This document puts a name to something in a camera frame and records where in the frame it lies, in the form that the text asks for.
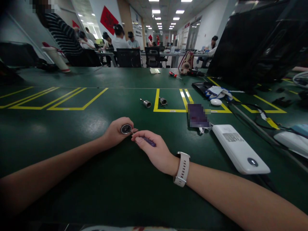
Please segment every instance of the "red screwdriver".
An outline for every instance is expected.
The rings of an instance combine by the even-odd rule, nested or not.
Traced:
[[[177,74],[174,74],[173,72],[169,72],[169,75],[173,76],[174,78],[177,78],[178,75]]]

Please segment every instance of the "watch strap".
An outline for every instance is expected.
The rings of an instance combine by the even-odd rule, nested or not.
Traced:
[[[177,154],[181,155],[181,159],[179,170],[177,175],[173,178],[173,183],[180,187],[184,187],[188,176],[190,156],[184,152],[178,152]]]

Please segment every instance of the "yellow tag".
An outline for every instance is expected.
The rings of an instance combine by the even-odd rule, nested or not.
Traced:
[[[275,129],[277,129],[277,130],[280,130],[280,128],[277,126],[277,124],[274,123],[274,121],[273,121],[271,118],[266,118],[266,121],[268,122],[268,124],[269,124],[271,127],[275,128]]]

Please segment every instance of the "green workbench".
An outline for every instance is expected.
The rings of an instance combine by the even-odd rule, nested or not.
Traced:
[[[263,185],[257,176],[237,172],[213,132],[199,135],[197,129],[188,127],[185,102],[194,101],[212,110],[208,114],[211,123],[234,126],[269,166],[268,176],[279,193],[308,213],[307,173],[245,126],[226,106],[211,106],[192,88],[194,82],[211,79],[184,76],[180,80],[169,76],[170,70],[179,73],[178,69],[160,69],[161,74],[157,75],[150,74],[148,68],[71,70],[64,74],[25,69],[19,73],[24,82],[0,87],[1,177],[98,138],[111,121],[127,116],[139,130],[161,135],[172,153],[183,151],[192,162]],[[225,87],[223,82],[215,82]],[[244,93],[234,95],[242,102],[258,100],[266,110],[278,110],[265,102],[265,93],[260,93],[265,101]],[[161,107],[158,96],[166,98],[168,105]],[[140,98],[150,101],[151,108],[145,108]],[[242,109],[249,117],[255,117]],[[307,116],[303,116],[307,111],[279,109],[283,112],[271,114],[275,120],[287,126],[307,123]],[[19,219],[240,229],[190,188],[173,184],[172,178],[159,172],[129,138],[70,174],[20,214]]]

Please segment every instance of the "hand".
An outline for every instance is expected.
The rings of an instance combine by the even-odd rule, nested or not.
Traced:
[[[142,136],[156,143],[156,147],[149,145]],[[150,131],[140,131],[132,135],[134,141],[149,157],[152,164],[161,172],[176,176],[180,159],[172,155],[160,135]]]
[[[137,132],[138,129],[134,128],[134,123],[128,117],[122,117],[112,123],[107,128],[105,134],[99,138],[100,143],[103,144],[104,150],[112,148],[122,142],[126,137],[130,136],[131,133],[126,135],[121,133],[121,127],[125,124],[129,124],[132,127],[132,132]]]

